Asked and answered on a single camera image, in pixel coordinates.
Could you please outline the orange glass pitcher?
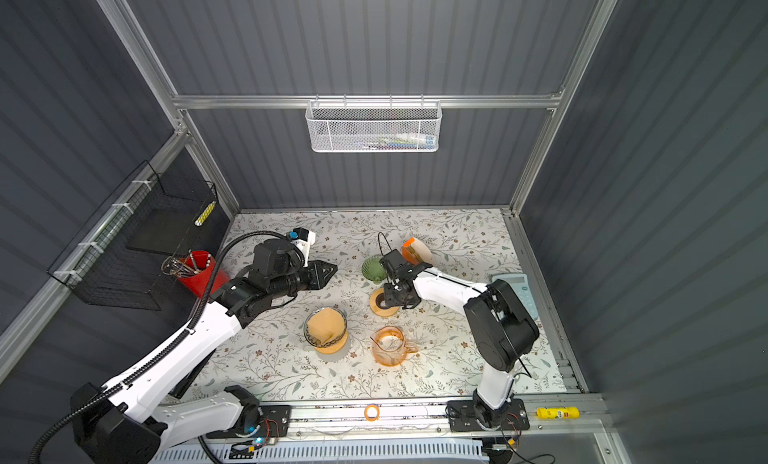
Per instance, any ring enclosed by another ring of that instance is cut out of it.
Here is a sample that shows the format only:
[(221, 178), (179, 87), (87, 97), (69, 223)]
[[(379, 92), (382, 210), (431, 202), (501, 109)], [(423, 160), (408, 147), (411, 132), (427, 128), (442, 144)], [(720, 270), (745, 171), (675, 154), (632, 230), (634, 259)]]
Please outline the orange glass pitcher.
[(374, 360), (383, 366), (395, 367), (402, 364), (408, 356), (419, 352), (410, 343), (404, 332), (396, 326), (385, 326), (375, 331), (371, 337)]

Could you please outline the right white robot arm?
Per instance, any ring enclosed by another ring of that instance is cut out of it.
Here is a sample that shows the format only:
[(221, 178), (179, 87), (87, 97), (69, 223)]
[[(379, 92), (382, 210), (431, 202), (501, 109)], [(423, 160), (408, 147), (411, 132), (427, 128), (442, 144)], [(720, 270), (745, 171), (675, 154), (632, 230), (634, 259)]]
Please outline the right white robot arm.
[(504, 413), (511, 399), (513, 369), (540, 337), (539, 327), (513, 287), (504, 280), (475, 283), (445, 274), (428, 263), (412, 264), (392, 250), (379, 260), (387, 273), (384, 307), (413, 309), (428, 300), (466, 318), (485, 361), (473, 393), (476, 413)]

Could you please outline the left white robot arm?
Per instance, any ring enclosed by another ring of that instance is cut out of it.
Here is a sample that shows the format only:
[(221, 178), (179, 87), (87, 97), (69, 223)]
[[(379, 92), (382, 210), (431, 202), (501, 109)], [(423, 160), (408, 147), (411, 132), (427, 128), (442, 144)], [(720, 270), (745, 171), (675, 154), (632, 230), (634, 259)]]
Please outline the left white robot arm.
[(301, 291), (320, 290), (338, 270), (310, 259), (312, 231), (260, 235), (264, 240), (255, 246), (252, 264), (221, 286), (207, 286), (179, 330), (102, 388), (85, 385), (72, 396), (75, 441), (94, 462), (147, 463), (169, 447), (216, 431), (245, 438), (276, 434), (258, 399), (239, 385), (212, 398), (161, 404), (183, 380), (195, 377), (219, 345), (278, 309), (279, 299), (291, 302)]

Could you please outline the green glass dripper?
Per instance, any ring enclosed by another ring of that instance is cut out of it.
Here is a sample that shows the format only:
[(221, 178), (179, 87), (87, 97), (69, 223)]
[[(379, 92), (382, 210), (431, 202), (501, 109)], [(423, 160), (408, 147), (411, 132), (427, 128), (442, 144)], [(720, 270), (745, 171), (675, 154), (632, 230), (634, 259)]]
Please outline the green glass dripper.
[(361, 266), (363, 277), (374, 283), (381, 283), (388, 277), (387, 271), (380, 262), (379, 256), (370, 256), (363, 261)]

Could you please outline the orange coffee filter box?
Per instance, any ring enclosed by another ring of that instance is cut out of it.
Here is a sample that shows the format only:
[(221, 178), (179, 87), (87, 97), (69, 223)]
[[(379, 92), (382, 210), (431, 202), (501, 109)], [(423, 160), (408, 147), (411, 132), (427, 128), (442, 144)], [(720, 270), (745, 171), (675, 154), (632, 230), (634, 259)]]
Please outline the orange coffee filter box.
[(418, 265), (420, 263), (434, 264), (434, 258), (430, 249), (424, 242), (416, 237), (408, 239), (401, 246), (401, 253), (403, 257), (413, 265)]

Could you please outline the light blue calculator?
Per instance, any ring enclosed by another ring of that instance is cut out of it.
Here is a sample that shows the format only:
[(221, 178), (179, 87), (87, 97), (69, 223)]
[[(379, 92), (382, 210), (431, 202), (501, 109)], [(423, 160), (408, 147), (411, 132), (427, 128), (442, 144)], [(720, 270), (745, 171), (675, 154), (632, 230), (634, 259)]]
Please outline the light blue calculator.
[(537, 320), (539, 318), (538, 309), (531, 291), (528, 277), (524, 273), (496, 274), (491, 277), (491, 281), (502, 280), (507, 282), (514, 290), (516, 296), (523, 304), (530, 316)]

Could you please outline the red cup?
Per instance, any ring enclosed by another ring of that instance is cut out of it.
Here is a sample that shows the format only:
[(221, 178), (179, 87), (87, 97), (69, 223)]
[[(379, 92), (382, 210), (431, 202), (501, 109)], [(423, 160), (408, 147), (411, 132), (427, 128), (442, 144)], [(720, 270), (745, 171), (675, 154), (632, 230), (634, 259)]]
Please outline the red cup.
[(208, 285), (216, 265), (214, 256), (205, 250), (192, 251), (183, 263), (191, 269), (178, 277), (178, 280), (196, 297), (201, 298)]

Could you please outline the orange tape roll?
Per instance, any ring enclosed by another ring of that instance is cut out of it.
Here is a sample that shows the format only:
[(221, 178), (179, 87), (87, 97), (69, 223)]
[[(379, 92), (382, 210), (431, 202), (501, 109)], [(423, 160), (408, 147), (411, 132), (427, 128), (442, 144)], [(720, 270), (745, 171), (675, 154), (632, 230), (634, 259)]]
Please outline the orange tape roll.
[(368, 422), (376, 422), (380, 419), (380, 407), (376, 404), (367, 405), (364, 409), (364, 418)]

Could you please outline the yellow marker in basket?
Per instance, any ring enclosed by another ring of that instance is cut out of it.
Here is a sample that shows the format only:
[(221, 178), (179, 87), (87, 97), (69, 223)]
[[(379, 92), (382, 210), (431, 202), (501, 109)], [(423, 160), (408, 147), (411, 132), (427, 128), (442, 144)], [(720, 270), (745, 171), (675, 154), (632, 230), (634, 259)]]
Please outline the yellow marker in basket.
[(194, 221), (194, 225), (197, 227), (204, 226), (206, 220), (208, 220), (209, 216), (214, 212), (216, 205), (217, 205), (216, 200), (212, 200), (212, 202), (209, 202), (206, 205), (206, 208), (204, 208), (204, 210), (202, 210), (202, 212), (200, 212), (200, 214), (198, 214), (198, 216), (196, 217), (196, 220)]

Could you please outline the yellow glue stick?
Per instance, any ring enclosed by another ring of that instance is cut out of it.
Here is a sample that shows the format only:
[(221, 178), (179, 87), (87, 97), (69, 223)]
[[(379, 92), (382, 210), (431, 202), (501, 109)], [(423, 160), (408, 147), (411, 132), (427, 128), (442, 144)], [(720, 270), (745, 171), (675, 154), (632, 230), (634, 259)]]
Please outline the yellow glue stick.
[(576, 407), (540, 407), (536, 409), (536, 416), (541, 420), (579, 419), (581, 413)]

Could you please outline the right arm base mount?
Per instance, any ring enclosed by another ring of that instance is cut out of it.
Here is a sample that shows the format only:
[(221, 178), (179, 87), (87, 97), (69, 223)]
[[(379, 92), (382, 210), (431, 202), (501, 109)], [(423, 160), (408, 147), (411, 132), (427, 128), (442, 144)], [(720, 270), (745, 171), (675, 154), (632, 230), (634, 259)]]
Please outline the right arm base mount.
[(508, 399), (499, 409), (491, 409), (482, 400), (450, 400), (445, 415), (452, 432), (503, 430), (505, 433), (530, 429), (528, 413), (521, 399)]

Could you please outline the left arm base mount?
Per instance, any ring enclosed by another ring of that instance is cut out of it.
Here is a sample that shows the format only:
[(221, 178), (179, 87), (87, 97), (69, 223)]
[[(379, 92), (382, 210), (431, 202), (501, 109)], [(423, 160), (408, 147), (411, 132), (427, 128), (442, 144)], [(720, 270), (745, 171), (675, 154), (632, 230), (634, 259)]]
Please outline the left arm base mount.
[(205, 435), (208, 439), (225, 438), (282, 438), (287, 435), (292, 407), (289, 405), (261, 405), (246, 410), (232, 428)]

